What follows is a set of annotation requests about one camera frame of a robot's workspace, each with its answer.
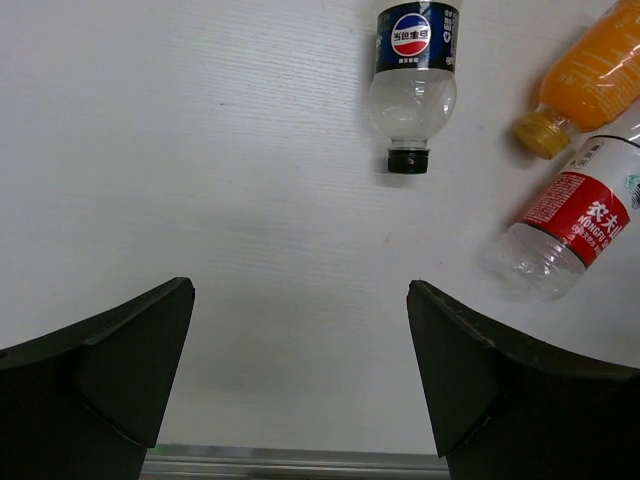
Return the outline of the orange juice bottle yellow cap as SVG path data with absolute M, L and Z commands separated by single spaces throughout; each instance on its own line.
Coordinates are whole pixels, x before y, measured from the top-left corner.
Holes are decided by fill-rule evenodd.
M 639 3 L 618 1 L 545 75 L 516 139 L 550 160 L 574 137 L 616 120 L 639 98 Z

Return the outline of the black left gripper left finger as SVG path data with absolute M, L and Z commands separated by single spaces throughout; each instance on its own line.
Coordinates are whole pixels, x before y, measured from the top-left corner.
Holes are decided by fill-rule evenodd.
M 176 277 L 1 352 L 4 479 L 136 479 L 155 447 L 195 288 Z

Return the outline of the Pepsi bottle black cap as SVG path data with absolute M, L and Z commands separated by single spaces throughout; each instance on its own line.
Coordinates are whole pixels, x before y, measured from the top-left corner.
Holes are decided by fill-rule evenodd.
M 391 173 L 426 173 L 428 142 L 452 116 L 462 5 L 461 1 L 376 3 L 370 105 L 374 124 L 390 140 Z

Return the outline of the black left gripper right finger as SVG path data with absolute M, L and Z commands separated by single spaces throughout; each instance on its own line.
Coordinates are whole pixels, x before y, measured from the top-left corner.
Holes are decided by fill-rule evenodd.
M 635 479 L 639 372 L 550 345 L 433 285 L 407 311 L 439 457 L 454 479 Z

